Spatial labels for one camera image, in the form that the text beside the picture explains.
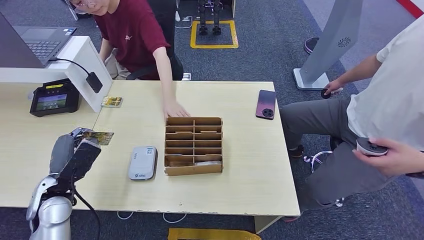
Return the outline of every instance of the cardboard organizer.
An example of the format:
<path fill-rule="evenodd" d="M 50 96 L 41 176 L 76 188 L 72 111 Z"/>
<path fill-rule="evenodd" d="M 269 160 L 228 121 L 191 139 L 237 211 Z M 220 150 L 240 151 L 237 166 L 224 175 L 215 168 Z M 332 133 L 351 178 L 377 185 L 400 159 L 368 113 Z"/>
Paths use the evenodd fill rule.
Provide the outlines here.
<path fill-rule="evenodd" d="M 169 117 L 166 121 L 164 164 L 168 176 L 222 173 L 222 119 Z"/>

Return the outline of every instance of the red t-shirt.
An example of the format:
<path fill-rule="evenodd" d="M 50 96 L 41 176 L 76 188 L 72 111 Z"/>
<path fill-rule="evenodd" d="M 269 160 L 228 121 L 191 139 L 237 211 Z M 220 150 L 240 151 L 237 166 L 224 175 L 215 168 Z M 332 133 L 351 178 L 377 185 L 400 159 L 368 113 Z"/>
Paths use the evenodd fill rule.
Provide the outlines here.
<path fill-rule="evenodd" d="M 156 64 L 153 52 L 170 47 L 147 0 L 120 0 L 116 11 L 94 16 L 101 36 L 117 48 L 116 60 L 135 72 Z M 144 79 L 158 80 L 155 70 Z"/>

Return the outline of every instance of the hand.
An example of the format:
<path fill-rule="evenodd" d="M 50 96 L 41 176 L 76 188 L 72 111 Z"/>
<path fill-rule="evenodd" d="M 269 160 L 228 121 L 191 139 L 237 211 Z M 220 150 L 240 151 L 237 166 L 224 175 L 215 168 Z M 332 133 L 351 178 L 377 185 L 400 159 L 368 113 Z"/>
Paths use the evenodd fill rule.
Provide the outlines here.
<path fill-rule="evenodd" d="M 324 95 L 329 94 L 336 94 L 338 92 L 341 92 L 343 90 L 343 87 L 346 85 L 346 83 L 343 83 L 340 78 L 337 78 L 334 81 L 329 82 L 324 88 L 328 89 Z"/>
<path fill-rule="evenodd" d="M 386 138 L 370 138 L 369 141 L 373 144 L 387 147 L 387 154 L 383 156 L 366 156 L 357 150 L 353 150 L 353 153 L 358 159 L 376 167 L 386 176 L 424 171 L 424 153 L 406 144 Z"/>
<path fill-rule="evenodd" d="M 163 104 L 165 119 L 170 117 L 190 117 L 190 114 L 176 100 L 165 101 Z"/>

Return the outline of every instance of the table leg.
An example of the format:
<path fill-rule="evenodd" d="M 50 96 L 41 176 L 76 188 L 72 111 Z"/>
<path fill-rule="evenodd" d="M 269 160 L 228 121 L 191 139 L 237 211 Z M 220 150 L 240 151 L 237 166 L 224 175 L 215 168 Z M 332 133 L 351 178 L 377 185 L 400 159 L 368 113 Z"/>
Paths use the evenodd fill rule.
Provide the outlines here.
<path fill-rule="evenodd" d="M 254 228 L 256 234 L 260 234 L 283 216 L 254 216 Z"/>

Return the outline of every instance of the wooden table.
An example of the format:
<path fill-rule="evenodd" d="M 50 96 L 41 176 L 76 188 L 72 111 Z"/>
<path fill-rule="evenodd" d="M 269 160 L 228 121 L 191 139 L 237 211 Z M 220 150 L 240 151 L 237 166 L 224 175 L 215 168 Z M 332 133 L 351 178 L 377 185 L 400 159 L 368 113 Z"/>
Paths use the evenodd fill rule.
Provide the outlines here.
<path fill-rule="evenodd" d="M 36 184 L 49 172 L 56 139 L 76 127 L 115 135 L 84 179 L 76 183 L 97 210 L 254 216 L 260 233 L 281 216 L 300 215 L 278 111 L 255 117 L 259 90 L 272 82 L 174 82 L 178 101 L 192 116 L 223 119 L 223 173 L 166 176 L 165 121 L 159 81 L 117 81 L 110 96 L 121 108 L 93 112 L 83 101 L 75 113 L 35 117 L 28 93 L 36 84 L 1 83 L 0 206 L 28 206 Z M 155 178 L 128 178 L 135 146 L 156 146 Z M 78 202 L 77 209 L 86 209 Z"/>
<path fill-rule="evenodd" d="M 79 192 L 98 210 L 255 216 L 259 233 L 280 216 L 300 215 L 280 113 L 255 117 L 261 89 L 272 82 L 178 81 L 178 101 L 194 117 L 223 120 L 223 173 L 166 176 L 165 122 L 158 81 L 114 81 L 121 108 L 103 108 L 96 131 L 115 135 L 94 162 Z M 132 181 L 133 147 L 156 146 L 156 176 Z"/>
<path fill-rule="evenodd" d="M 36 117 L 28 95 L 40 84 L 0 83 L 0 206 L 27 208 L 36 185 L 49 174 L 59 136 L 77 127 L 93 128 L 98 113 L 81 101 L 79 110 Z"/>

